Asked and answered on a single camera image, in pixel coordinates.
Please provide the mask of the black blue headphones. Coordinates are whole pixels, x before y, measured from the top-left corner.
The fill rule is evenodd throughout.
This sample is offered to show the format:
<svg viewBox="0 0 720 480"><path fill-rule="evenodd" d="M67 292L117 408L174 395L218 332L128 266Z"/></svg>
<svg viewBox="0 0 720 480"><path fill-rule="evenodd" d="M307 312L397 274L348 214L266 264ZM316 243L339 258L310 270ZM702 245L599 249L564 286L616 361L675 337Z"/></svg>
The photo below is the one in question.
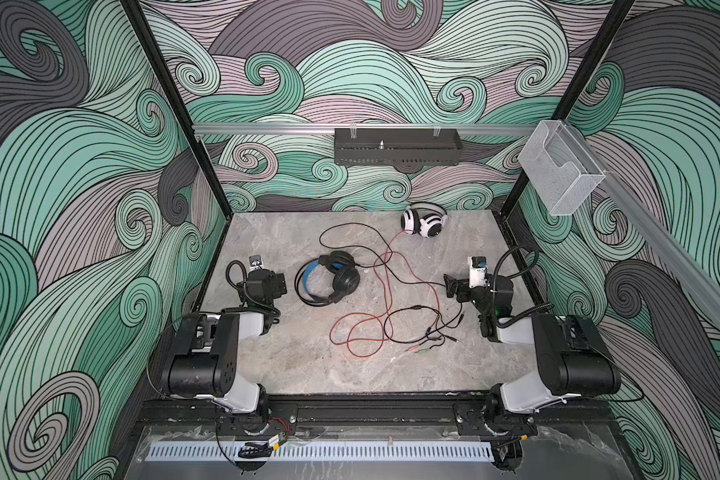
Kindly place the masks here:
<svg viewBox="0 0 720 480"><path fill-rule="evenodd" d="M308 290L308 277L318 266L324 267L333 275L332 292L328 296L315 295ZM354 293L359 284L357 263L351 254L343 250L334 250L327 255L308 260L294 278L294 290L299 299L305 305L316 308L338 303Z"/></svg>

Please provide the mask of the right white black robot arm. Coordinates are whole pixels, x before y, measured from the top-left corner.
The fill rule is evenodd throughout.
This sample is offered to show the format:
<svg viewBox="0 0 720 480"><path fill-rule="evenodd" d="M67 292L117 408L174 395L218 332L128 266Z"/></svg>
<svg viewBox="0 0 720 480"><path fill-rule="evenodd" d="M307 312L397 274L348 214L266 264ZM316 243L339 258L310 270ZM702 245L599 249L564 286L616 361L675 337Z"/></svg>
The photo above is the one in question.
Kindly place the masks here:
<svg viewBox="0 0 720 480"><path fill-rule="evenodd" d="M515 313L513 280L532 269L540 251L513 246L493 269L482 256L468 259L469 277L443 277L446 295L472 305L481 335L505 345L530 346L535 366L522 377L491 388L486 416L531 415L574 399L615 394L622 383L599 330L589 318L554 315L550 303Z"/></svg>

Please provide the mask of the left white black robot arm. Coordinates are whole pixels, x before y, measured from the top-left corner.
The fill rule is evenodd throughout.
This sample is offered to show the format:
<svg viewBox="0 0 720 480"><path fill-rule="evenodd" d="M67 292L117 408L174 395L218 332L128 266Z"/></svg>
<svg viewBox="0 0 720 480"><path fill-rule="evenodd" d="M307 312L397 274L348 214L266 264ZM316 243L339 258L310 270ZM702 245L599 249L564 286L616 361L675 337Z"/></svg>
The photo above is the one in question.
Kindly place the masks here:
<svg viewBox="0 0 720 480"><path fill-rule="evenodd" d="M280 321L275 301L287 293L285 275L259 255L231 261L225 278L240 305L181 318L160 376L162 393L177 400L207 400L232 415L267 418L263 385L238 370L241 341L267 334Z"/></svg>

